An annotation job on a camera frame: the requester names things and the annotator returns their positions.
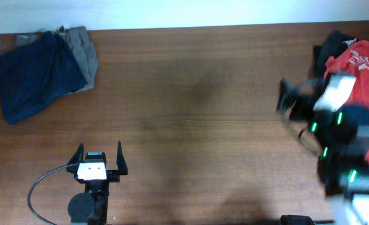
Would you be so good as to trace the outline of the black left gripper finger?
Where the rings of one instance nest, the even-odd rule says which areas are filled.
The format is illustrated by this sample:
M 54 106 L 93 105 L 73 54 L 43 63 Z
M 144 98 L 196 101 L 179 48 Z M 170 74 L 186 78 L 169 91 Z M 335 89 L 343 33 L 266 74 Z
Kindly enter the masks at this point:
M 67 172 L 69 173 L 77 172 L 79 164 L 83 162 L 83 154 L 84 154 L 84 144 L 81 142 L 78 146 L 78 149 L 67 163 L 66 168 Z
M 118 147 L 117 147 L 116 165 L 118 167 L 118 171 L 120 175 L 128 175 L 128 167 L 124 159 L 123 149 L 122 149 L 122 145 L 120 141 L 118 142 Z

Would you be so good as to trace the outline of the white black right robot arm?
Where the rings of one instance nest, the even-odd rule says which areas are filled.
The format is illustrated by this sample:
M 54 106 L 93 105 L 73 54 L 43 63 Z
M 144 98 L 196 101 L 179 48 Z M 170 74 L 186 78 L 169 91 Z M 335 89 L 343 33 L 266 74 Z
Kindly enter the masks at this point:
M 277 111 L 306 122 L 319 144 L 317 173 L 334 215 L 332 224 L 369 224 L 369 108 L 347 104 L 356 79 L 335 75 L 292 85 L 280 81 Z

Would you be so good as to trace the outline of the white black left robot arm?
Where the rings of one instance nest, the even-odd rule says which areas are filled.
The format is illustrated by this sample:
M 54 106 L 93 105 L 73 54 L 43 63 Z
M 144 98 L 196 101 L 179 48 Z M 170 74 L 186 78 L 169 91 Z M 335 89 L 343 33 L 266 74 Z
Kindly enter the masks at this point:
M 84 184 L 84 191 L 71 198 L 68 214 L 71 224 L 106 224 L 108 215 L 109 184 L 120 182 L 121 176 L 128 175 L 128 167 L 123 156 L 121 143 L 118 143 L 116 169 L 107 169 L 104 152 L 84 151 L 80 144 L 67 163 L 67 172 L 75 180 Z

